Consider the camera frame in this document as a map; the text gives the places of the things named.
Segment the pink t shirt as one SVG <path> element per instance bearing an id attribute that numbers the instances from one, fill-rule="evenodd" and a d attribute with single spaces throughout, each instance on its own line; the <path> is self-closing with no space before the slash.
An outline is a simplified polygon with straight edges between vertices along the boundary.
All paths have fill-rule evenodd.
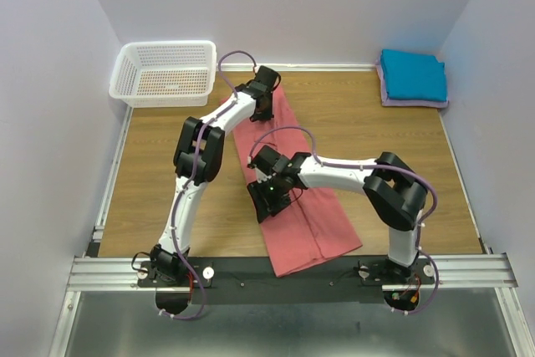
<path id="1" fill-rule="evenodd" d="M 254 170 L 247 168 L 249 152 L 265 132 L 286 128 L 267 135 L 261 142 L 284 156 L 311 151 L 303 132 L 288 128 L 297 126 L 298 120 L 282 87 L 273 93 L 273 113 L 269 121 L 244 120 L 232 131 L 247 183 L 256 180 Z M 260 224 L 277 277 L 325 263 L 362 246 L 334 191 L 323 188 L 294 191 L 292 199 L 289 207 Z"/>

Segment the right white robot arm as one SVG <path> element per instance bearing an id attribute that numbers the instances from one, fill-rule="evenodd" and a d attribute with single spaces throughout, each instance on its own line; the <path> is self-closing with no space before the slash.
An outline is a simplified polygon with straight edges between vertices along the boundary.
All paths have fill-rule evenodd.
<path id="1" fill-rule="evenodd" d="M 264 145 L 247 158 L 247 168 L 256 173 L 247 190 L 259 223 L 290 206 L 291 190 L 327 188 L 367 196 L 389 228 L 389 250 L 377 269 L 379 278 L 406 283 L 414 275 L 421 225 L 436 208 L 437 195 L 396 154 L 384 152 L 365 161 L 329 159 L 309 152 L 288 158 Z"/>

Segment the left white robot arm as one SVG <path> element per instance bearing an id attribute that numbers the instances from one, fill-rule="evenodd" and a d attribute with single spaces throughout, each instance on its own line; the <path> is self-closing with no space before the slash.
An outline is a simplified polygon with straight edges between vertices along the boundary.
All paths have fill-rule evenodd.
<path id="1" fill-rule="evenodd" d="M 200 119 L 185 120 L 173 156 L 176 188 L 171 210 L 158 243 L 150 251 L 151 268 L 164 284 L 180 284 L 191 272 L 187 253 L 193 223 L 207 184 L 221 169 L 226 136 L 245 120 L 269 121 L 273 93 L 280 83 L 280 74 L 262 65 L 253 79 L 235 87 L 217 109 Z"/>

